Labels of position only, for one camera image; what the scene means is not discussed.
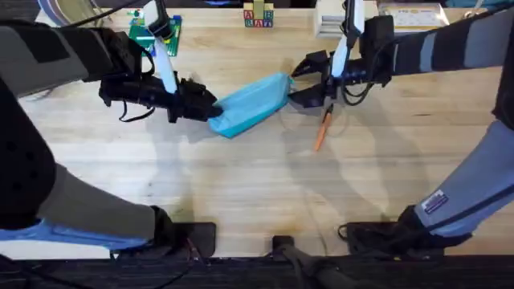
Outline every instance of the wire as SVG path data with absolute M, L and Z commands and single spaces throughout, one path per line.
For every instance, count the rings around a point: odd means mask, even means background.
M 121 122 L 131 123 L 136 120 L 143 120 L 143 119 L 151 116 L 155 112 L 155 108 L 149 108 L 149 110 L 146 113 L 144 113 L 140 116 L 131 117 L 126 120 L 125 117 L 127 116 L 127 102 L 125 100 L 122 100 L 122 101 L 123 101 L 123 114 L 121 114 L 120 118 L 118 119 Z
M 360 103 L 362 103 L 364 101 L 364 99 L 366 98 L 366 96 L 368 95 L 369 93 L 369 90 L 371 90 L 371 88 L 373 87 L 374 83 L 372 83 L 373 81 L 373 77 L 374 77 L 374 73 L 375 73 L 375 70 L 377 68 L 377 64 L 378 64 L 378 56 L 382 53 L 382 51 L 388 47 L 389 45 L 391 44 L 394 44 L 397 40 L 396 39 L 393 39 L 387 43 L 384 43 L 380 48 L 378 48 L 377 52 L 373 55 L 373 59 L 371 60 L 371 68 L 369 69 L 369 71 L 367 72 L 367 78 L 366 78 L 366 81 L 367 84 L 366 84 L 366 87 L 364 88 L 364 90 L 362 90 L 362 92 L 359 92 L 357 94 L 353 94 L 351 91 L 348 90 L 348 88 L 346 87 L 346 85 L 342 85 L 342 91 L 341 91 L 341 95 L 343 97 L 343 100 L 345 101 L 345 103 L 349 106 L 356 106 Z M 346 63 L 348 63 L 349 61 L 349 53 L 346 55 Z M 348 98 L 348 96 L 352 96 L 352 97 L 355 97 L 355 98 L 358 98 L 357 101 L 350 101 L 350 99 Z
M 194 250 L 196 252 L 198 252 L 198 249 L 196 249 L 196 246 L 194 246 L 194 244 L 190 240 L 188 241 L 187 245 L 188 245 L 187 246 L 188 247 L 188 255 L 187 255 L 186 261 L 188 264 L 187 264 L 187 267 L 185 268 L 185 270 L 182 273 L 180 273 L 179 275 L 173 277 L 172 279 L 170 279 L 170 280 L 164 282 L 163 284 L 156 286 L 152 289 L 164 289 L 165 287 L 168 287 L 169 285 L 177 282 L 178 280 L 182 279 L 182 277 L 184 277 L 190 273 L 190 271 L 193 269 L 193 266 L 194 266 L 194 264 L 191 262 L 191 261 L 193 261 L 193 259 L 191 258 L 191 255 L 193 254 Z M 65 279 L 57 278 L 57 277 L 54 277 L 49 274 L 38 272 L 32 268 L 29 268 L 29 267 L 23 266 L 20 263 L 17 263 L 13 259 L 11 259 L 3 254 L 0 254 L 0 262 L 3 262 L 11 267 L 16 267 L 18 269 L 18 271 L 20 271 L 20 273 L 27 275 L 27 280 L 26 280 L 25 284 L 31 283 L 30 276 L 33 275 L 36 277 L 40 277 L 42 280 L 52 282 L 52 283 L 57 283 L 57 284 L 75 288 L 75 289 L 95 289 L 94 287 L 89 287 L 89 286 L 75 283 L 72 281 L 67 281 Z
M 4 262 L 5 264 L 8 264 L 8 265 L 10 265 L 12 267 L 17 267 L 19 269 L 19 271 L 21 271 L 22 273 L 26 273 L 28 275 L 33 275 L 33 276 L 36 276 L 36 277 L 40 277 L 41 279 L 43 279 L 45 281 L 49 281 L 49 282 L 57 283 L 57 284 L 60 284 L 60 285 L 64 285 L 64 286 L 68 286 L 68 287 L 72 287 L 72 288 L 77 288 L 77 289 L 94 289 L 93 287 L 85 286 L 85 285 L 82 285 L 82 284 L 78 284 L 78 283 L 74 283 L 74 282 L 71 282 L 71 281 L 67 281 L 65 279 L 57 278 L 57 277 L 54 277 L 52 275 L 48 275 L 48 274 L 45 274 L 45 273 L 38 272 L 38 271 L 36 271 L 36 270 L 34 270 L 32 268 L 25 267 L 22 264 L 15 262 L 13 259 L 11 259 L 9 257 L 6 257 L 3 254 L 0 254 L 0 261 Z
M 481 202 L 479 202 L 479 203 L 465 209 L 464 211 L 457 213 L 447 219 L 444 219 L 440 222 L 437 222 L 437 223 L 430 225 L 428 227 L 425 227 L 423 229 L 416 230 L 416 231 L 410 232 L 408 234 L 404 234 L 403 236 L 396 237 L 388 242 L 382 243 L 380 246 L 375 246 L 373 248 L 368 248 L 366 250 L 357 252 L 355 255 L 365 255 L 365 254 L 371 253 L 375 250 L 382 250 L 389 246 L 392 246 L 393 244 L 396 244 L 396 243 L 399 243 L 399 242 L 402 242 L 402 241 L 405 241 L 408 239 L 419 237 L 423 234 L 429 234 L 433 230 L 437 230 L 444 226 L 448 226 L 454 222 L 460 221 L 460 220 L 464 219 L 465 217 L 468 217 L 468 216 L 480 211 L 481 209 L 486 208 L 487 206 L 491 205 L 492 203 L 510 196 L 513 193 L 514 193 L 514 185 L 510 185 L 509 187 L 499 191 L 498 193 L 490 196 L 489 198 L 487 198 L 487 199 L 485 199 L 485 200 L 483 200 L 483 201 L 481 201 Z M 348 238 L 342 235 L 341 230 L 344 229 L 347 225 L 348 224 L 341 225 L 337 229 L 337 234 L 339 235 L 339 237 L 341 238 L 341 240 L 343 242 L 347 242 Z
M 84 24 L 88 24 L 90 22 L 93 22 L 93 21 L 96 21 L 96 20 L 100 20 L 100 19 L 102 19 L 104 17 L 109 16 L 110 14 L 114 14 L 117 11 L 122 10 L 123 8 L 127 8 L 128 6 L 131 6 L 132 4 L 136 4 L 136 3 L 140 2 L 140 1 L 142 1 L 142 0 L 131 0 L 131 1 L 128 1 L 128 2 L 126 2 L 124 4 L 119 5 L 118 7 L 112 8 L 111 10 L 109 10 L 107 12 L 104 12 L 102 14 L 98 14 L 96 16 L 93 16 L 93 17 L 90 17 L 90 18 L 87 18 L 87 19 L 84 19 L 84 20 L 72 23 L 70 25 L 65 26 L 64 28 L 76 28 L 78 26 L 82 26 Z

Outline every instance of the sticker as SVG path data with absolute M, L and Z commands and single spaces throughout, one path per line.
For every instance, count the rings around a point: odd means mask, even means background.
M 448 197 L 442 192 L 442 190 L 438 189 L 435 193 L 433 193 L 421 203 L 421 207 L 425 213 L 432 214 L 447 201 Z

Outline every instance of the orange pen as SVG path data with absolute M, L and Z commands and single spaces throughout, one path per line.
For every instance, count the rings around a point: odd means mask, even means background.
M 324 135 L 327 133 L 327 129 L 330 126 L 330 121 L 332 120 L 332 110 L 334 109 L 334 104 L 330 104 L 327 108 L 327 111 L 324 112 L 323 122 L 321 123 L 320 130 L 318 131 L 318 137 L 316 138 L 316 143 L 314 144 L 314 150 L 317 152 L 320 150 L 321 144 L 323 144 Z

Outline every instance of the wooden table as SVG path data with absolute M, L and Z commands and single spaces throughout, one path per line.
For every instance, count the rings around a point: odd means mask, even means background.
M 456 19 L 463 10 L 447 12 Z M 185 19 L 175 69 L 182 77 L 195 74 L 219 97 L 337 45 L 312 37 L 311 10 L 277 10 L 270 30 L 245 28 L 241 10 L 169 13 Z M 126 10 L 114 19 L 113 28 L 128 31 Z M 499 77 L 499 68 L 397 77 L 358 107 L 336 106 L 318 153 L 312 146 L 319 109 L 309 115 L 288 105 L 228 140 L 205 123 L 168 124 L 164 111 L 121 123 L 121 104 L 106 108 L 99 83 L 71 83 L 21 103 L 56 160 L 78 177 L 158 205 L 175 221 L 216 222 L 217 256 L 266 254 L 276 234 L 292 235 L 310 254 L 335 255 L 347 252 L 337 226 L 396 220 L 474 148 L 493 120 Z M 316 81 L 304 77 L 298 85 Z M 514 253 L 513 214 L 507 206 L 449 253 Z M 16 258 L 107 257 L 100 248 L 32 242 L 3 243 L 0 251 Z

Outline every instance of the green object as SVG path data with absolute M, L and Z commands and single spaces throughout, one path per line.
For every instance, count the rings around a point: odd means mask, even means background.
M 174 15 L 169 20 L 169 24 L 173 30 L 173 37 L 170 40 L 166 40 L 165 44 L 168 47 L 168 55 L 174 57 L 177 56 L 180 30 L 182 27 L 182 17 L 180 15 Z M 155 37 L 153 37 L 150 31 L 146 29 L 145 20 L 143 18 L 132 19 L 130 22 L 130 32 L 128 33 L 128 36 L 155 56 L 155 49 L 153 47 Z
M 264 0 L 254 0 L 254 19 L 264 19 Z

